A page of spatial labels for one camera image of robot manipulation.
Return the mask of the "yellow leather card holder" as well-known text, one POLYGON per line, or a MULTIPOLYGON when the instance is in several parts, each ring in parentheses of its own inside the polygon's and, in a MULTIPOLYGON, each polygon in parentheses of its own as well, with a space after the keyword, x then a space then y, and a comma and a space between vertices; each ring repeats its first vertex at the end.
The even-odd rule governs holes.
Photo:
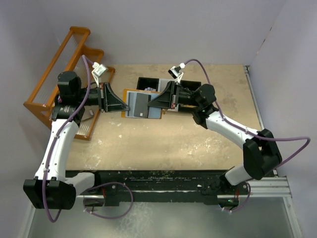
POLYGON ((161 119, 162 109, 148 106, 148 102, 155 99, 160 92, 137 89, 124 89, 123 101, 129 106, 128 111, 121 112, 122 118, 133 119, 161 119))

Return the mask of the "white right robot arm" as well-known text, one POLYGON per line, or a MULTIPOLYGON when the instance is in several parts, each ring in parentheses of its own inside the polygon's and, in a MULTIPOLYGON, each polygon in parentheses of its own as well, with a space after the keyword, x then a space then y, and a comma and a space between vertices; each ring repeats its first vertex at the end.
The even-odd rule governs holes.
POLYGON ((244 126, 225 116, 216 101, 214 87, 203 84, 192 91, 174 81, 148 102, 149 107, 170 109, 178 104, 192 106, 196 124, 217 132, 240 147, 243 163, 226 171, 221 176, 220 188, 232 194, 238 184, 250 179, 261 180, 282 162, 278 146, 271 131, 244 126))

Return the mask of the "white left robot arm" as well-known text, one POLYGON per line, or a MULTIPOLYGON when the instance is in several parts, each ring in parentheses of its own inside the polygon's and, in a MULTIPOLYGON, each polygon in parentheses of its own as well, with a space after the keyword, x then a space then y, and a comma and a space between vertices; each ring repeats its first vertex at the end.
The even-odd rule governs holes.
POLYGON ((102 182, 92 172, 66 176, 71 144, 85 111, 85 106, 98 106, 101 112, 129 111, 129 106, 115 95, 109 83, 83 88, 74 71, 58 75, 59 100, 53 108, 49 143, 33 179, 25 180, 23 190, 37 209, 69 210, 84 191, 97 194, 102 182))

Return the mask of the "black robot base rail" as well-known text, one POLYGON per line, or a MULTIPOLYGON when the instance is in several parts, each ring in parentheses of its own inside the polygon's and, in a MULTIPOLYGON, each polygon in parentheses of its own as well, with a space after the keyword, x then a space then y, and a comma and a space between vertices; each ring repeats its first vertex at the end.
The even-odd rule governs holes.
POLYGON ((245 182, 224 187, 223 170, 98 170, 92 173, 94 185, 80 195, 104 206, 130 201, 236 206, 238 196, 248 194, 245 182))

